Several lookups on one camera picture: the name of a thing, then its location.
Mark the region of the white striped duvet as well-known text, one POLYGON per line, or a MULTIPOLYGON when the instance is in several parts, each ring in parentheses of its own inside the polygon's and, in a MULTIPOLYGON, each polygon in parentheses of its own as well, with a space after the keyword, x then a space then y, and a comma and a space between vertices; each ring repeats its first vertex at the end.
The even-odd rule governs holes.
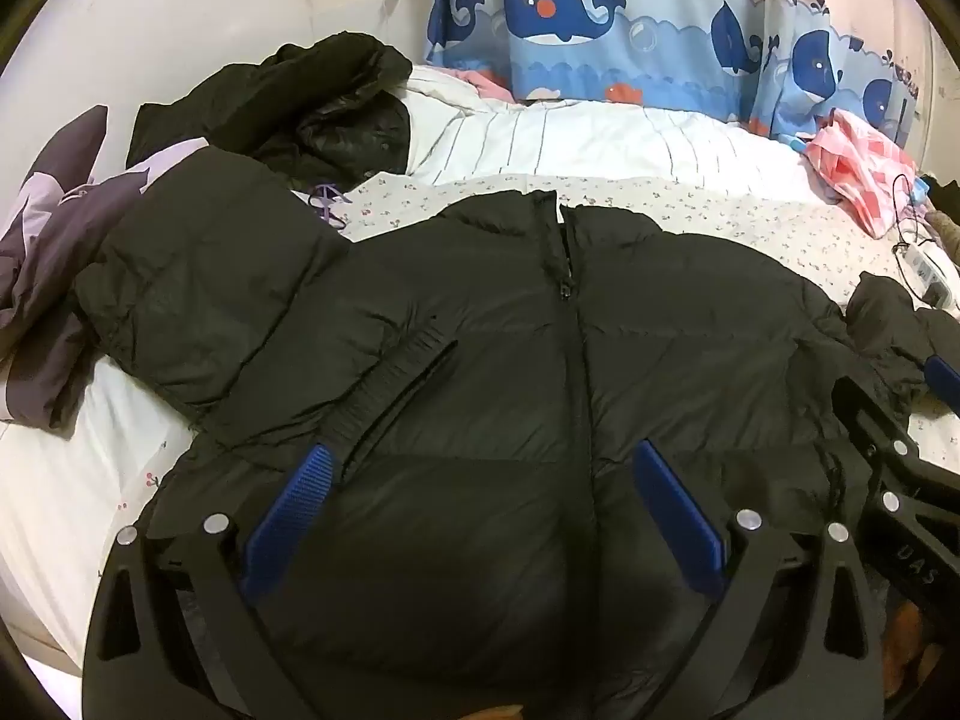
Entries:
MULTIPOLYGON (((483 101, 466 83, 418 70, 402 94, 413 119, 418 185, 472 179, 677 179, 683 185, 788 200, 805 172, 788 148, 695 112, 612 103, 483 101)), ((51 433, 2 426, 2 616, 29 658, 75 673, 114 523, 116 470, 135 449, 135 411, 151 394, 98 356, 80 408, 51 433)))

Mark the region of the black puffer jacket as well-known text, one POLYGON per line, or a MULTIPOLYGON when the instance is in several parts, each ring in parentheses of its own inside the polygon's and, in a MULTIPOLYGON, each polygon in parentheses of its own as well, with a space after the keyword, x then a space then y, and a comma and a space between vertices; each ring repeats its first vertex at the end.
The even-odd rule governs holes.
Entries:
POLYGON ((958 712, 958 613, 861 556, 871 467, 843 377, 901 429, 958 325, 866 273, 846 307, 765 254, 550 192, 353 242, 256 161, 202 149, 76 278, 101 349, 194 440, 133 527, 244 543, 314 445, 334 483, 252 611, 314 718, 646 718, 706 596, 636 493, 651 440, 778 527, 850 528, 884 713, 958 712))

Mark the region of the purple patterned blanket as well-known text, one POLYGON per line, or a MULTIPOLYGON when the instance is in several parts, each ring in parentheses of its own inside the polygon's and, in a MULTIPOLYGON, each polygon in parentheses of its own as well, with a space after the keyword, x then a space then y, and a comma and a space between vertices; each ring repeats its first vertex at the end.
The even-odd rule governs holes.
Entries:
POLYGON ((2 419, 63 431, 82 399, 93 341, 71 305, 76 275, 165 172, 205 148, 189 138, 96 182, 107 109, 94 106, 55 133, 29 168, 2 234, 2 419))

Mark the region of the blue whale curtain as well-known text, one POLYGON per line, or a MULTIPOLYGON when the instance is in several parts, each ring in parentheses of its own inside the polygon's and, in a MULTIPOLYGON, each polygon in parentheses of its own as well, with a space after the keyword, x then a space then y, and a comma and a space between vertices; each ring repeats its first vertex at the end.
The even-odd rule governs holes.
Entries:
POLYGON ((763 137, 849 110, 905 143, 931 84, 916 0, 433 0, 427 59, 519 101, 690 110, 763 137))

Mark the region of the cherry print bed sheet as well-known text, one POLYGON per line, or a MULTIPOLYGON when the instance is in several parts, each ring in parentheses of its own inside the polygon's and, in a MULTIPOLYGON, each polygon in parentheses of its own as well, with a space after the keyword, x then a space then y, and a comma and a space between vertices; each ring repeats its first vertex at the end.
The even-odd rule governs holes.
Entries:
MULTIPOLYGON (((472 193, 536 188, 555 190, 560 205, 624 208, 649 216, 665 231, 696 232, 747 245, 809 278, 841 307, 850 302, 861 271, 908 286, 896 256, 901 232, 905 242, 932 241, 924 224, 910 213, 906 220, 900 216, 900 227, 873 239, 841 203, 759 200, 742 192, 715 195, 677 179, 501 177, 428 187, 382 174, 345 197, 321 190, 319 199, 309 203, 320 210, 324 221, 358 242, 425 221, 472 193)), ((121 492, 114 496, 114 523, 119 527, 133 523, 155 494, 161 476, 187 449, 190 437, 184 418, 174 418, 156 397, 135 398, 151 405, 135 411, 135 449, 125 450, 122 463, 114 463, 116 470, 125 473, 121 492)), ((934 395, 926 395, 911 415, 910 436, 919 445, 921 457, 958 473, 958 416, 934 395)))

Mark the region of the pink pillow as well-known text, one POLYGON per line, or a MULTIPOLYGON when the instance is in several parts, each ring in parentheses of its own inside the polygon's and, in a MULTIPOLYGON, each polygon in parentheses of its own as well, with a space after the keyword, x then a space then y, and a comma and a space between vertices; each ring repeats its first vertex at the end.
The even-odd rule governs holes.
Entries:
POLYGON ((457 80, 461 82, 469 83, 470 86, 477 89, 480 98, 498 99, 498 101, 509 104, 514 103, 514 96, 512 96, 511 91, 501 85, 500 80, 498 80, 496 76, 491 75, 491 73, 488 73, 488 71, 454 70, 454 68, 446 68, 446 73, 454 76, 454 78, 457 78, 457 80))

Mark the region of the pink checkered cloth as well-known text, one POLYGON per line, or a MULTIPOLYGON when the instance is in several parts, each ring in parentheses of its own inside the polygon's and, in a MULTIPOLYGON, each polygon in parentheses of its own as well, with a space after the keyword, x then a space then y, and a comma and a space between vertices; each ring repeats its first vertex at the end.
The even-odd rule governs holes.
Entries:
POLYGON ((823 117, 804 154, 871 238, 883 238, 911 202, 916 164, 852 112, 835 107, 823 117))

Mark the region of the black garment pile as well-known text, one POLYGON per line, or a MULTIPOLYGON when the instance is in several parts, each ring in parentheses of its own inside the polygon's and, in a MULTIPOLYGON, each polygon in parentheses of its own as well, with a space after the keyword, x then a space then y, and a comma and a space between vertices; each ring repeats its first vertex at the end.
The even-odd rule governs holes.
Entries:
POLYGON ((131 166, 190 138, 259 161, 306 192, 350 192, 409 164, 412 124, 398 90, 413 65, 369 34, 286 44, 260 64, 229 64, 171 104, 146 103, 133 124, 131 166))

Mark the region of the white power strip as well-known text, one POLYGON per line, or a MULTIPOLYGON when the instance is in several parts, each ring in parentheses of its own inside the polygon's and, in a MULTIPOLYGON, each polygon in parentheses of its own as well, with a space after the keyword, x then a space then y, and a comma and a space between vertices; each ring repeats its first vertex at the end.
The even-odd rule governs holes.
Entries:
POLYGON ((946 312, 958 309, 958 271, 939 245, 932 241, 898 244, 896 256, 916 299, 946 312))

